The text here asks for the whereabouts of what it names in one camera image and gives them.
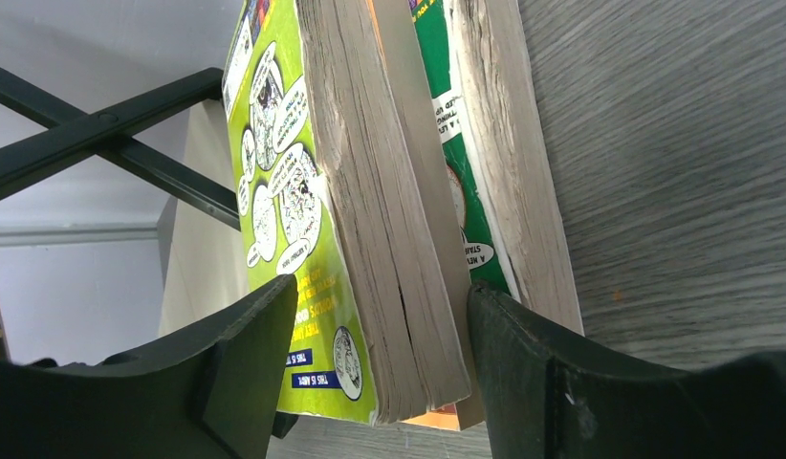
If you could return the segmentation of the cream three-tier shelf rack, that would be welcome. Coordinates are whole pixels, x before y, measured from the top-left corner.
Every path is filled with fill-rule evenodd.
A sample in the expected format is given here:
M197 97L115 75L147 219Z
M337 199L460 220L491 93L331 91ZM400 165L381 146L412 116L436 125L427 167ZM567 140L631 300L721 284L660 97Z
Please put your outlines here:
M0 67L0 103L43 126L40 134L0 148L0 201L99 156L237 228L233 192L137 140L190 106L218 99L221 76L220 69L207 68L87 114ZM100 435L184 423L194 437L214 437L212 392L222 374L222 352L249 308L238 302L101 365L0 361L0 417L31 426L75 417Z

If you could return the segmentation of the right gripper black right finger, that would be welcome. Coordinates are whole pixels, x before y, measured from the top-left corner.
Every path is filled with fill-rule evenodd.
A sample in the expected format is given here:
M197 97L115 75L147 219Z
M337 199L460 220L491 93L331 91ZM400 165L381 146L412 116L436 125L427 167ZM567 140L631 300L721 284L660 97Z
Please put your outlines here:
M786 351L671 368L485 283L469 290L468 322L496 458L786 458Z

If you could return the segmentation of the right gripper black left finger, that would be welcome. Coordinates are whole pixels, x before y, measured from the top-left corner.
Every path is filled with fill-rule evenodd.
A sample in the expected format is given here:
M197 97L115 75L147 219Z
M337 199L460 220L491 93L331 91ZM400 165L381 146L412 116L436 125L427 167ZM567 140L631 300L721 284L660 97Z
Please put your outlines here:
M0 458L262 458L297 305L282 274L229 307L90 365L0 361Z

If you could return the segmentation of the light green spine book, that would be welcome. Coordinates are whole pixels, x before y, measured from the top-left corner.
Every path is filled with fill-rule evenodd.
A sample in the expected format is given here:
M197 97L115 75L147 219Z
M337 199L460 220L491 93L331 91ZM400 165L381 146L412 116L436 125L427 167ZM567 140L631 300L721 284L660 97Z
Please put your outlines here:
M245 2L222 91L248 280L296 280L279 410L373 426L468 384L369 2Z

